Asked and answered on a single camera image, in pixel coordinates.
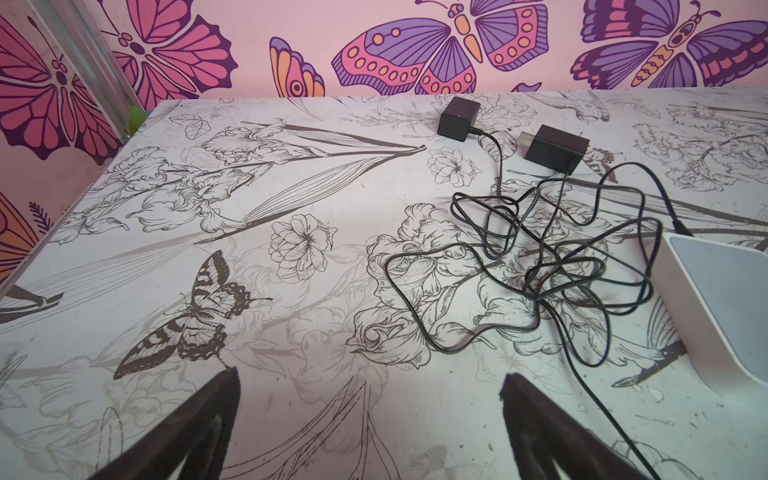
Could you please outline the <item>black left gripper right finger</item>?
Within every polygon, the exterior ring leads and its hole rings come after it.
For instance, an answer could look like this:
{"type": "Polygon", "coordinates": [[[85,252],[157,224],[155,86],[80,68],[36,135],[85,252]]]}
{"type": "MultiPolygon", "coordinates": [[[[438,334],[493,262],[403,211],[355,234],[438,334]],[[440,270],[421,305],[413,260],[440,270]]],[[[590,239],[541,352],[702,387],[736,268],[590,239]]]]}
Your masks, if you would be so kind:
{"type": "Polygon", "coordinates": [[[524,376],[508,374],[500,399],[521,479],[643,477],[524,376]]]}

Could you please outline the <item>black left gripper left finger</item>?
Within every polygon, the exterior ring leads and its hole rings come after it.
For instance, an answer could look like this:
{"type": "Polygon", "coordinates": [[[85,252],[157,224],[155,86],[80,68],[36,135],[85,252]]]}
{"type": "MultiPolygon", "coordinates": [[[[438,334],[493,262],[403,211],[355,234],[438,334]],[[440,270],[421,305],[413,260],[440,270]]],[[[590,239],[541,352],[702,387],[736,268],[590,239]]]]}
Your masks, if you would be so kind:
{"type": "Polygon", "coordinates": [[[240,403],[234,367],[201,387],[95,479],[217,479],[240,403]]]}

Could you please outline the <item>white network switch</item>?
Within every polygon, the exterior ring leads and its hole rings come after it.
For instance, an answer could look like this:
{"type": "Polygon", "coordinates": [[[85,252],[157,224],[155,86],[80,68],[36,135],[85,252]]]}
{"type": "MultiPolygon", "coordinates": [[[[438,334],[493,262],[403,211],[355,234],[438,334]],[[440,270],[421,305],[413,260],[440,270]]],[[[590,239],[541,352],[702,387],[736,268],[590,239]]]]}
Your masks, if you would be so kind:
{"type": "Polygon", "coordinates": [[[767,397],[767,254],[666,233],[653,285],[697,374],[715,392],[767,397]]]}

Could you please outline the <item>black power adapter right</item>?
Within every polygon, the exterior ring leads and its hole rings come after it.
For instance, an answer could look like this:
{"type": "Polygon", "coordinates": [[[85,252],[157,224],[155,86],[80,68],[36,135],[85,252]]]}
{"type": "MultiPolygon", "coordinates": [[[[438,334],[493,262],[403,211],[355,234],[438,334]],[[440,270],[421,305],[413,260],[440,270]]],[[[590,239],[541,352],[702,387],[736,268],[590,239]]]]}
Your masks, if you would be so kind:
{"type": "Polygon", "coordinates": [[[555,172],[570,176],[583,160],[590,141],[547,125],[535,135],[521,133],[517,144],[524,150],[524,158],[555,172]]]}

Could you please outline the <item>black power adapter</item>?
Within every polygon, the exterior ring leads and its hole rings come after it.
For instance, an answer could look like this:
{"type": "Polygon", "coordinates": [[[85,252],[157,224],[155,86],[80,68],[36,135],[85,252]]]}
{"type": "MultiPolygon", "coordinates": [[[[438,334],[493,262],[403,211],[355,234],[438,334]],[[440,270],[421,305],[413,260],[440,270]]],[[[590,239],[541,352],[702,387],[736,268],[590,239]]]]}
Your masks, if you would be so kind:
{"type": "Polygon", "coordinates": [[[437,133],[464,142],[474,128],[479,111],[478,102],[462,97],[452,98],[440,116],[437,133]]]}
{"type": "Polygon", "coordinates": [[[590,141],[547,125],[535,135],[521,133],[517,144],[524,150],[524,158],[555,172],[570,176],[583,160],[590,141]]]}

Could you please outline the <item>black power adapter left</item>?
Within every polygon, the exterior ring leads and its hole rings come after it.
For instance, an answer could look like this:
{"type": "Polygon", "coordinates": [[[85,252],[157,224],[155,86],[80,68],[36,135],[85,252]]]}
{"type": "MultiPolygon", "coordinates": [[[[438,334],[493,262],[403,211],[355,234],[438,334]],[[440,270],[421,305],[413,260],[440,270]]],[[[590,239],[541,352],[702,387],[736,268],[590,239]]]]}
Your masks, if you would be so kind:
{"type": "Polygon", "coordinates": [[[464,142],[474,128],[479,111],[478,102],[462,97],[452,98],[440,116],[437,133],[464,142]]]}

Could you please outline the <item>aluminium frame post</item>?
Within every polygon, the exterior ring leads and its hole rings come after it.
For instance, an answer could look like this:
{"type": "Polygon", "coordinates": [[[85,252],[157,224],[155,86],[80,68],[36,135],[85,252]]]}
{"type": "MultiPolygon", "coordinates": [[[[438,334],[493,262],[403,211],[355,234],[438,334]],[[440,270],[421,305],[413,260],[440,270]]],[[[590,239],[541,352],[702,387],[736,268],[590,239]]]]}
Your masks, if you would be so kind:
{"type": "Polygon", "coordinates": [[[126,141],[133,137],[147,113],[85,3],[31,0],[29,5],[72,61],[118,138],[126,141]]]}

